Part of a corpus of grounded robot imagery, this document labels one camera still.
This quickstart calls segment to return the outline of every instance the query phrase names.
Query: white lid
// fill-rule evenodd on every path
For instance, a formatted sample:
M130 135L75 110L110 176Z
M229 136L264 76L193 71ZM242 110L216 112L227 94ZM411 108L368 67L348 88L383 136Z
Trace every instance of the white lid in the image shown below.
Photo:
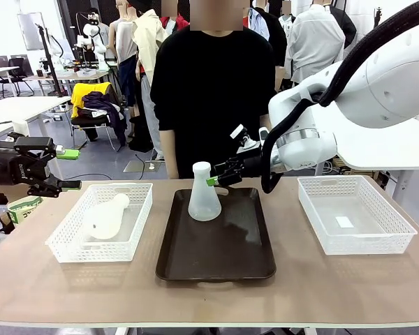
M198 162L193 165L193 172L196 174L207 173L211 171L211 164L208 162Z

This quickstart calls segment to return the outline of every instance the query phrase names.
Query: black jacket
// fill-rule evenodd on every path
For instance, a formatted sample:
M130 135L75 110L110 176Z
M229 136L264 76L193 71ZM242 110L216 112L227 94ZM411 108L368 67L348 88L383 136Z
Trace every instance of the black jacket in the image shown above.
M331 5L330 13L334 15L338 25L344 32L346 37L346 40L344 41L344 47L346 49L354 41L357 29L355 28L354 23L351 21L351 18L343 10L335 8Z
M272 45L274 65L275 66L284 66L286 60L286 49L287 49L287 38L286 33L282 29L279 19L267 13L262 8L256 7L260 16L262 16L267 24L268 32L270 34L269 43Z

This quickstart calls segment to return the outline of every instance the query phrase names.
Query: metal ring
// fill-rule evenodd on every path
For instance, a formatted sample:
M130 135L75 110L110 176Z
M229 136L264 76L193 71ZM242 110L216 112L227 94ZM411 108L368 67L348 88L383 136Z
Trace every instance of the metal ring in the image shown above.
M292 133L282 135L277 140L278 148L294 141L304 140L306 138L320 138L320 134L316 129L302 129L300 131L293 131Z

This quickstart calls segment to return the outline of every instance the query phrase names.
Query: black office chair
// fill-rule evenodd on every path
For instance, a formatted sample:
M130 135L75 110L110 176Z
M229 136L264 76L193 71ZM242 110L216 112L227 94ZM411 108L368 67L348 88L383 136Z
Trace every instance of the black office chair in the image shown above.
M23 58L11 58L8 62L8 66L18 66L19 68L16 68L14 70L10 70L9 74L11 75L11 84L14 85L15 90L17 92L17 96L20 96L20 94L22 93L20 91L20 86L19 86L19 82L24 82L28 88L31 90L31 92L33 92L33 94L31 96L34 95L34 90L31 88L31 86L28 85L27 82L25 82L23 80L23 78L28 77L27 74L25 73L24 69L23 69L23 62L24 59ZM5 98L5 88L4 85L5 84L10 84L8 79L2 78L0 77L0 84L1 84L1 95L3 96L3 98Z

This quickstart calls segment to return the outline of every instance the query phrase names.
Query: white jacket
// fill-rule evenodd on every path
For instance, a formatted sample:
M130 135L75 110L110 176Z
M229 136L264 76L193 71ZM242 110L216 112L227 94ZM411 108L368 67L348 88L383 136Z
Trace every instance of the white jacket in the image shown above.
M334 16L322 5L296 17L287 44L286 70L292 81L307 77L343 59L345 36Z
M155 10L151 9L133 21L132 40L138 46L138 59L145 69L152 86L154 80L155 58L163 41L168 37Z

